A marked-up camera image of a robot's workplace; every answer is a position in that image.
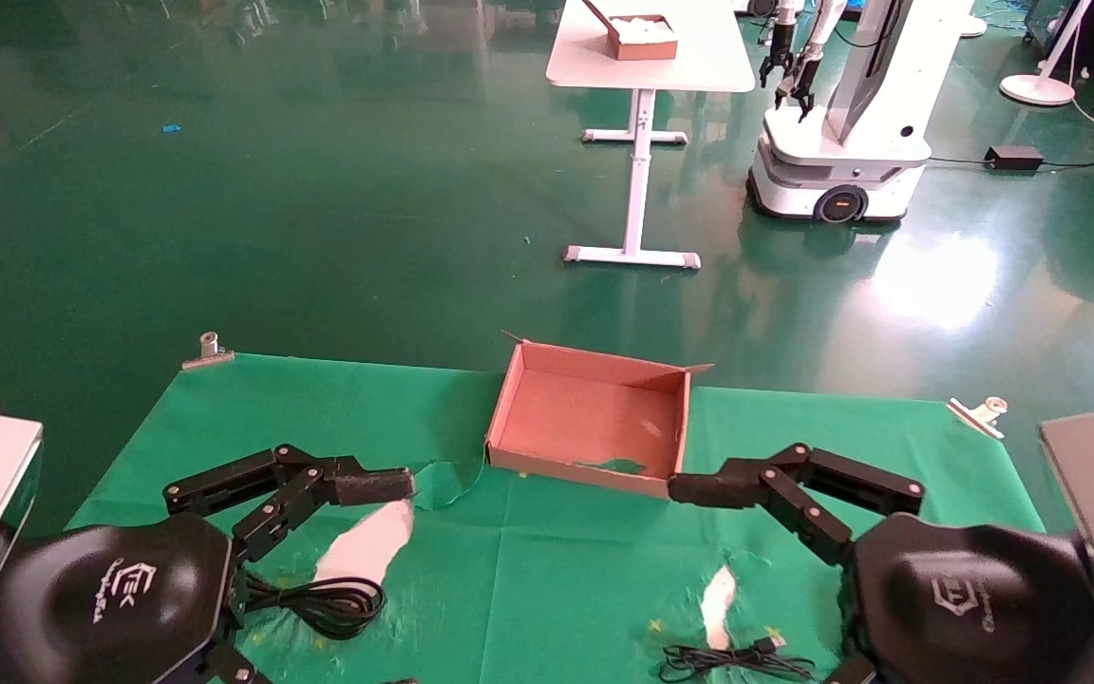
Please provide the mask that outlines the black background robot gripper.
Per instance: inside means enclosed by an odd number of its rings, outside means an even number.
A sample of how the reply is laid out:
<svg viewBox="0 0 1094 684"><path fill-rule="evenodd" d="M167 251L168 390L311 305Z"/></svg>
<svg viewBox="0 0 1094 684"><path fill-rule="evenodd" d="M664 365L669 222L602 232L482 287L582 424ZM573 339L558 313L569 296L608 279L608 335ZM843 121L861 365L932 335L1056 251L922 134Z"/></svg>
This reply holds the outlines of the black background robot gripper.
<svg viewBox="0 0 1094 684"><path fill-rule="evenodd" d="M768 76L776 69L782 71L782 78L777 89L793 86L794 65L796 55L793 53L793 36L773 36L769 51L760 66L760 86L767 86Z"/></svg>
<svg viewBox="0 0 1094 684"><path fill-rule="evenodd" d="M799 53L785 61L785 74L773 91L773 107L781 108L785 98L794 100L799 106L798 121L806 120L808 112L815 107L815 95L812 92L813 81L818 69L818 56L812 53Z"/></svg>

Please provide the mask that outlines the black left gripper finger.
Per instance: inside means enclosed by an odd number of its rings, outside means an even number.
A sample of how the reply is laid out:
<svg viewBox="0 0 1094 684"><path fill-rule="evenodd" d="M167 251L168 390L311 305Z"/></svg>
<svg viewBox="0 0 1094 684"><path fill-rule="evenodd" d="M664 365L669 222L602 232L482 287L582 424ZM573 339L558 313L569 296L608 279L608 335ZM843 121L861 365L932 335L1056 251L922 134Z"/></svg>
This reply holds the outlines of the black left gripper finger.
<svg viewBox="0 0 1094 684"><path fill-rule="evenodd" d="M195 473L164 490L170 515L213 515L260 499L232 528L237 563L264 559L322 506L387 505L412 497L414 473L406 467L366 469L354 456L317 457L292 445Z"/></svg>
<svg viewBox="0 0 1094 684"><path fill-rule="evenodd" d="M226 641L210 645L196 666L196 683L210 683L212 680L220 683L271 683L259 668Z"/></svg>

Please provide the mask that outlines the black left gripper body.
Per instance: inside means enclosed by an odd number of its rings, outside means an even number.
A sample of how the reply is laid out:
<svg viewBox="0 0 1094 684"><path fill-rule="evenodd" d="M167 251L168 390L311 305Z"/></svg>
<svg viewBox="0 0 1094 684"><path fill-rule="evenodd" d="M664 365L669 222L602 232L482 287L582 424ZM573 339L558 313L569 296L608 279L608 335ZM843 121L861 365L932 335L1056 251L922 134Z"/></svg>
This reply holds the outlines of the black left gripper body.
<svg viewBox="0 0 1094 684"><path fill-rule="evenodd" d="M0 663L14 683L208 683L231 545L200 517L88 525L0 573Z"/></svg>

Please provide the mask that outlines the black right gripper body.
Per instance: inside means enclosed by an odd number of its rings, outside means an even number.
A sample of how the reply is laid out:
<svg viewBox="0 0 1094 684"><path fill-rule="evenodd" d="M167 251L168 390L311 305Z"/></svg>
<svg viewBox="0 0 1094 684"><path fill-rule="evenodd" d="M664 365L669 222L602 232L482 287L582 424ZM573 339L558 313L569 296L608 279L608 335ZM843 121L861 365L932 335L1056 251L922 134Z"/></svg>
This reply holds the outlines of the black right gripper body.
<svg viewBox="0 0 1094 684"><path fill-rule="evenodd" d="M1094 590L1064 537L891 515L845 564L841 631L881 683L1066 683Z"/></svg>

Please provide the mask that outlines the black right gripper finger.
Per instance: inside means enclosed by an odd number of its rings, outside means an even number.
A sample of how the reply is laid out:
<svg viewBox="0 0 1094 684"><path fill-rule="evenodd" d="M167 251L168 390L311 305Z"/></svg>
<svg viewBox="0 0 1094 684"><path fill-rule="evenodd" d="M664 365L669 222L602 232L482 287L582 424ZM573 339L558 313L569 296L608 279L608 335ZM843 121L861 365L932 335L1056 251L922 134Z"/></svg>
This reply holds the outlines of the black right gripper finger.
<svg viewBox="0 0 1094 684"><path fill-rule="evenodd" d="M730 457L713 473L670 477L674 502L708 509L760 507L821 561L845 564L854 548L852 531L812 492L885 517L917 515L926 497L919 482L803 443L761 460Z"/></svg>
<svg viewBox="0 0 1094 684"><path fill-rule="evenodd" d="M824 680L825 684L874 684L877 668L863 654L847 656Z"/></svg>

